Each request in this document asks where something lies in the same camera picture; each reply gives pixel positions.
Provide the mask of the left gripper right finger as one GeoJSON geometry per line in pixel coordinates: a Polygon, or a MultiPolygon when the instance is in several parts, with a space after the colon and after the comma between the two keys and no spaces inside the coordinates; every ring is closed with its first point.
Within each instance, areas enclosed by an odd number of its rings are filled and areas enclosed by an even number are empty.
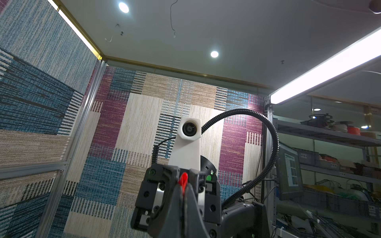
{"type": "Polygon", "coordinates": [[[184,196],[184,238],[208,238],[192,187],[186,187],[184,196]]]}

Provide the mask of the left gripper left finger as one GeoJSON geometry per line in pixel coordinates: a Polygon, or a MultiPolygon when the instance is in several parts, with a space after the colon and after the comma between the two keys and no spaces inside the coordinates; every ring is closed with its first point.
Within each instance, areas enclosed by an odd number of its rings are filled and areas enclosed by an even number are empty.
{"type": "Polygon", "coordinates": [[[179,184],[174,187],[168,202],[165,202],[158,216],[150,222],[148,234],[153,238],[183,237],[183,193],[179,184]]]}

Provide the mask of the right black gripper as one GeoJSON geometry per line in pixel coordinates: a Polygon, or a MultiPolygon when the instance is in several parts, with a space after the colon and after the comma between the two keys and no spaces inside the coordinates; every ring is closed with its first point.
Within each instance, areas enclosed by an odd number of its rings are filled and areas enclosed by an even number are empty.
{"type": "Polygon", "coordinates": [[[131,219],[132,229],[148,233],[150,222],[168,202],[182,173],[187,172],[187,187],[192,187],[209,238],[222,236],[220,184],[211,175],[194,169],[153,164],[147,169],[135,203],[131,219]]]}

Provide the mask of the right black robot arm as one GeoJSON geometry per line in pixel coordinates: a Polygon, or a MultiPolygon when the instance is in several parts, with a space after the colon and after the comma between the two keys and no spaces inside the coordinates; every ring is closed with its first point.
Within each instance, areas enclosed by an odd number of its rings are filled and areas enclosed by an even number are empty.
{"type": "Polygon", "coordinates": [[[266,207],[236,199],[222,206],[220,184],[204,171],[154,163],[147,169],[131,218],[153,238],[268,238],[266,207]]]}

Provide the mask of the computer monitor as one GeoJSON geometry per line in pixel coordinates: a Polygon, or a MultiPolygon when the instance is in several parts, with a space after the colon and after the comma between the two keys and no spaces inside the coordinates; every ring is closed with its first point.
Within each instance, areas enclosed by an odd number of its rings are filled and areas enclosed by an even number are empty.
{"type": "Polygon", "coordinates": [[[280,143],[276,172],[280,200],[290,200],[303,196],[304,188],[297,150],[280,143]]]}

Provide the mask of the metal storage shelving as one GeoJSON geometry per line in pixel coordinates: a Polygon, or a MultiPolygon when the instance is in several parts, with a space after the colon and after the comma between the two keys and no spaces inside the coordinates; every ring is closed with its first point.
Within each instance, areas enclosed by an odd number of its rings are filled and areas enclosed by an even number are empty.
{"type": "Polygon", "coordinates": [[[302,204],[358,228],[361,237],[381,235],[381,135],[351,134],[336,125],[319,128],[274,117],[280,141],[300,155],[302,204]]]}

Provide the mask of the long ceiling light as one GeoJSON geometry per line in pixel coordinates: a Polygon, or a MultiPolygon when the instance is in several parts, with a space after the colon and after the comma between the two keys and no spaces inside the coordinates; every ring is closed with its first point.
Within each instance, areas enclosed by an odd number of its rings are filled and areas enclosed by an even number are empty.
{"type": "Polygon", "coordinates": [[[318,66],[270,94],[271,104],[281,104],[357,69],[381,55],[381,30],[366,35],[318,66]]]}

